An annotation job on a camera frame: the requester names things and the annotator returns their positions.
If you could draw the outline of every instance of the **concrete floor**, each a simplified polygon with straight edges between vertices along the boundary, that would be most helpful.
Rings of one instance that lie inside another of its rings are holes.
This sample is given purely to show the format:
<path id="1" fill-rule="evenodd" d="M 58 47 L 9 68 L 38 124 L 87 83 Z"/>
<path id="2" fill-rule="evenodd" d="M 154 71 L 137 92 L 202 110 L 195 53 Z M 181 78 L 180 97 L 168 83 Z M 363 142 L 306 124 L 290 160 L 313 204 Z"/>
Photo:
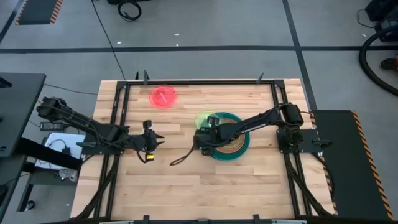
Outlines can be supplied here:
<path id="1" fill-rule="evenodd" d="M 0 29 L 22 0 L 0 1 Z M 369 142 L 393 214 L 398 216 L 398 98 L 380 89 L 362 72 L 355 51 L 304 51 L 299 63 L 290 32 L 290 10 L 301 46 L 360 46 L 374 33 L 356 22 L 356 11 L 369 0 L 151 0 L 140 2 L 142 17 L 125 22 L 116 6 L 106 0 L 95 2 L 99 16 L 117 52 L 126 75 L 146 69 L 155 78 L 301 78 L 308 99 L 318 109 L 356 110 Z M 361 20 L 368 22 L 365 14 Z M 290 50 L 207 50 L 165 51 L 153 48 L 140 52 L 136 47 L 183 46 L 291 46 Z M 373 45 L 383 45 L 375 41 Z M 37 49 L 35 54 L 0 54 L 0 72 L 45 73 L 46 83 L 72 90 L 95 93 L 101 80 L 122 79 L 108 48 L 109 42 L 90 0 L 64 0 L 54 25 L 16 26 L 11 24 L 3 40 L 4 49 Z M 45 49 L 78 49 L 78 53 L 48 53 Z M 395 52 L 368 53 L 372 69 L 391 85 L 398 86 L 396 73 L 383 72 L 378 63 L 395 57 Z M 40 97 L 63 98 L 75 110 L 91 115 L 95 96 L 81 95 L 45 86 Z M 33 113 L 30 120 L 39 124 Z M 27 125 L 24 136 L 41 142 L 48 133 Z M 20 195 L 26 178 L 21 178 L 14 195 Z M 66 220 L 70 215 L 73 187 L 38 186 L 31 199 L 37 208 L 16 212 L 14 197 L 3 223 L 43 223 Z"/>

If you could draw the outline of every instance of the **black cable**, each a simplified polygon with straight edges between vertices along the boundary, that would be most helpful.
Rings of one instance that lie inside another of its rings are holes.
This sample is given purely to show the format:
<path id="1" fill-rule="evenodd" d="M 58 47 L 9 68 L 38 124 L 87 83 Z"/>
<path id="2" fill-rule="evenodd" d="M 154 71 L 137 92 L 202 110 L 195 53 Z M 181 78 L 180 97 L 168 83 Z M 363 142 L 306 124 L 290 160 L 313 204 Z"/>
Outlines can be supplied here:
<path id="1" fill-rule="evenodd" d="M 67 144 L 66 144 L 66 142 L 64 141 L 64 140 L 62 140 L 62 139 L 56 139 L 56 140 L 54 140 L 54 141 L 52 141 L 50 144 L 49 144 L 49 147 L 53 144 L 53 143 L 55 143 L 55 142 L 57 142 L 57 141 L 61 141 L 61 142 L 63 142 L 63 144 L 65 145 L 65 147 L 64 148 L 66 148 L 67 147 Z"/>
<path id="2" fill-rule="evenodd" d="M 72 219 L 83 219 L 83 218 L 88 218 L 90 216 L 95 205 L 99 202 L 108 184 L 111 182 L 111 180 L 114 178 L 116 174 L 117 174 L 117 163 L 113 161 L 111 170 L 108 172 L 107 176 L 105 177 L 103 184 L 98 188 L 93 198 L 90 200 L 88 205 L 83 209 L 83 211 Z"/>
<path id="3" fill-rule="evenodd" d="M 324 168 L 326 169 L 326 171 L 328 172 L 329 175 L 329 179 L 330 179 L 330 185 L 331 185 L 331 191 L 330 191 L 330 197 L 331 199 L 335 198 L 335 181 L 333 180 L 333 176 L 331 175 L 330 170 L 328 169 L 328 167 L 326 166 L 325 161 L 323 161 L 317 153 L 312 153 L 312 155 L 324 166 Z"/>
<path id="4" fill-rule="evenodd" d="M 58 88 L 58 89 L 61 89 L 61 90 L 70 91 L 70 92 L 73 92 L 73 93 L 81 93 L 81 94 L 88 94 L 88 95 L 98 96 L 98 94 L 96 94 L 96 93 L 86 93 L 86 92 L 82 92 L 82 91 L 69 90 L 69 89 L 64 88 L 64 87 L 54 86 L 54 85 L 50 85 L 50 84 L 46 84 L 46 83 L 44 83 L 44 85 L 52 87 L 52 88 Z"/>
<path id="5" fill-rule="evenodd" d="M 318 213 L 318 215 L 319 216 L 332 216 L 331 213 L 329 213 L 322 207 L 322 205 L 313 196 L 313 194 L 308 189 L 308 187 L 305 185 L 305 183 L 303 183 L 301 181 L 299 175 L 297 175 L 296 170 L 293 168 L 293 164 L 292 164 L 292 161 L 290 161 L 290 158 L 285 160 L 285 164 L 286 164 L 286 170 L 287 170 L 288 175 L 290 175 L 294 179 L 295 183 L 298 185 L 298 187 L 300 188 L 302 193 L 306 196 L 306 198 L 308 199 L 308 201 L 310 202 L 310 204 L 312 205 L 314 210 Z"/>
<path id="6" fill-rule="evenodd" d="M 138 9 L 138 15 L 136 17 L 131 17 L 129 16 L 129 14 L 125 13 L 121 8 L 124 4 L 132 4 L 133 6 L 135 6 Z M 118 4 L 118 12 L 120 17 L 122 17 L 122 19 L 124 19 L 125 21 L 128 22 L 132 22 L 132 21 L 136 21 L 138 18 L 141 17 L 141 7 L 138 5 L 138 3 L 136 3 L 133 0 L 123 0 Z"/>
<path id="7" fill-rule="evenodd" d="M 32 122 L 32 121 L 30 121 L 30 120 L 29 120 L 29 122 L 30 122 L 31 124 L 33 124 L 34 126 L 38 127 L 38 128 L 40 127 L 39 125 L 37 125 L 37 124 L 33 123 L 33 122 Z"/>
<path id="8" fill-rule="evenodd" d="M 141 161 L 141 162 L 143 162 L 143 163 L 147 163 L 148 161 L 145 161 L 143 158 L 142 158 L 142 156 L 139 154 L 139 152 L 137 151 L 137 157 L 138 157 L 138 159 Z"/>
<path id="9" fill-rule="evenodd" d="M 361 12 L 362 10 L 365 10 L 365 8 L 360 9 L 360 10 L 358 10 L 358 11 L 356 12 L 356 22 L 358 22 L 359 25 L 362 25 L 362 26 L 365 26 L 365 27 L 371 28 L 371 29 L 372 29 L 372 28 L 375 28 L 377 25 L 379 25 L 379 23 L 380 23 L 381 21 L 378 21 L 374 26 L 368 26 L 368 25 L 366 25 L 366 24 L 361 23 L 361 22 L 359 21 L 359 12 Z"/>
<path id="10" fill-rule="evenodd" d="M 361 50 L 359 51 L 359 64 L 361 65 L 361 68 L 363 72 L 379 87 L 381 87 L 383 90 L 388 91 L 389 93 L 392 93 L 395 96 L 398 96 L 398 89 L 391 86 L 390 84 L 386 83 L 385 81 L 381 80 L 370 68 L 368 65 L 368 62 L 366 61 L 366 52 L 368 51 L 369 46 L 380 36 L 398 30 L 398 25 L 390 26 L 386 29 L 383 29 L 375 34 L 373 34 L 365 43 L 362 45 Z"/>
<path id="11" fill-rule="evenodd" d="M 109 44 L 110 44 L 110 46 L 111 46 L 111 48 L 112 48 L 113 56 L 114 56 L 114 58 L 116 59 L 116 62 L 118 63 L 118 66 L 119 66 L 119 68 L 120 68 L 120 72 L 122 73 L 123 79 L 125 80 L 126 77 L 124 76 L 124 72 L 123 72 L 122 66 L 120 66 L 119 60 L 118 60 L 118 58 L 117 58 L 117 56 L 116 56 L 116 54 L 115 54 L 115 52 L 114 52 L 111 39 L 109 38 L 108 33 L 106 33 L 106 30 L 105 30 L 105 28 L 104 28 L 104 25 L 102 24 L 100 15 L 98 15 L 97 8 L 95 8 L 94 1 L 91 0 L 91 3 L 93 4 L 95 14 L 96 14 L 97 17 L 98 17 L 99 23 L 101 24 L 101 27 L 102 27 L 102 29 L 104 30 L 105 36 L 106 36 L 106 38 L 107 38 L 107 40 L 108 40 L 108 42 L 109 42 Z"/>
<path id="12" fill-rule="evenodd" d="M 195 149 L 195 147 L 192 146 L 192 148 L 189 150 L 187 155 L 185 155 L 185 156 L 183 156 L 183 157 L 181 157 L 179 159 L 174 160 L 173 162 L 170 163 L 170 166 L 175 166 L 175 165 L 178 165 L 178 164 L 182 163 L 193 152 L 194 149 Z"/>

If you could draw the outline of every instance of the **red disc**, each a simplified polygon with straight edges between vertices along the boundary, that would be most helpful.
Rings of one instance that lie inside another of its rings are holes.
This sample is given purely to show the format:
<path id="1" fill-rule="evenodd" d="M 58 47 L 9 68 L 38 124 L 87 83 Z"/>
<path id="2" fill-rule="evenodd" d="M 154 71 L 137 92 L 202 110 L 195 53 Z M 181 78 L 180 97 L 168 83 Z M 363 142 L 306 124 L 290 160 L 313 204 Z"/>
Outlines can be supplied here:
<path id="1" fill-rule="evenodd" d="M 158 86 L 149 95 L 150 103 L 156 108 L 170 108 L 175 98 L 175 90 L 170 86 Z"/>

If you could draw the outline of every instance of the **black table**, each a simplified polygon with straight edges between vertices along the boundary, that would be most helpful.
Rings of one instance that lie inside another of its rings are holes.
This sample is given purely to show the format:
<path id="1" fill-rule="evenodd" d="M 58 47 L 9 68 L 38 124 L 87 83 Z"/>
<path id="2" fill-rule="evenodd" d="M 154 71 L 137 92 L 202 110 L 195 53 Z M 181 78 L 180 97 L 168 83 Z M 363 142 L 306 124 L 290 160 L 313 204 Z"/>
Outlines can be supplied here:
<path id="1" fill-rule="evenodd" d="M 28 156 L 75 170 L 80 168 L 81 160 L 22 137 L 46 76 L 38 73 L 0 73 L 0 77 L 12 83 L 10 88 L 0 88 L 0 117 L 2 118 L 0 121 L 0 185 L 7 186 L 6 197 L 0 204 L 1 221 L 21 172 L 32 174 L 37 171 L 34 163 L 26 161 Z M 35 179 L 32 176 L 25 189 L 20 208 L 24 208 L 24 203 L 29 199 L 30 192 L 27 194 L 26 191 L 32 189 L 30 180 Z"/>
<path id="2" fill-rule="evenodd" d="M 2 220 L 27 159 L 26 155 L 13 156 L 13 153 L 42 91 L 45 75 L 0 73 L 0 77 L 12 83 L 11 88 L 0 88 L 0 147 L 3 147 L 0 151 L 0 184 L 9 182 L 6 198 L 0 206 Z"/>

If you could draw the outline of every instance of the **wooden table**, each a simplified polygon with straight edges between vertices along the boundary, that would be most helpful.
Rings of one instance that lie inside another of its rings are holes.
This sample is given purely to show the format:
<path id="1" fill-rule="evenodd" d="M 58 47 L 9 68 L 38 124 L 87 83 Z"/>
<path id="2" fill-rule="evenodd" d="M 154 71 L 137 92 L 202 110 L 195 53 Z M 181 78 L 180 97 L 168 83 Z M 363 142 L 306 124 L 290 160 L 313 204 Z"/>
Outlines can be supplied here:
<path id="1" fill-rule="evenodd" d="M 284 81 L 289 101 L 308 111 L 300 80 Z M 110 120 L 116 82 L 101 82 L 93 118 L 102 123 Z M 241 119 L 249 118 L 274 106 L 271 88 L 264 85 L 173 87 L 177 100 L 166 110 L 150 104 L 149 94 L 154 86 L 134 86 L 130 90 L 126 120 L 130 133 L 142 134 L 142 122 L 151 119 L 152 129 L 165 136 L 166 142 L 155 151 L 155 161 L 148 164 L 140 162 L 136 153 L 129 150 L 121 156 L 112 219 L 142 220 L 143 215 L 150 215 L 151 220 L 252 219 L 254 214 L 260 218 L 293 218 L 275 126 L 251 132 L 249 149 L 235 161 L 218 161 L 194 151 L 183 163 L 169 166 L 191 148 L 198 114 L 206 110 L 225 111 Z M 309 115 L 303 114 L 303 118 L 302 129 L 311 128 Z M 78 215 L 96 192 L 102 161 L 103 156 L 94 156 L 81 168 L 71 217 Z M 310 154 L 302 154 L 302 164 L 308 188 L 326 210 L 334 213 L 323 166 Z M 297 192 L 304 214 L 301 193 Z M 105 192 L 102 215 L 107 195 Z"/>

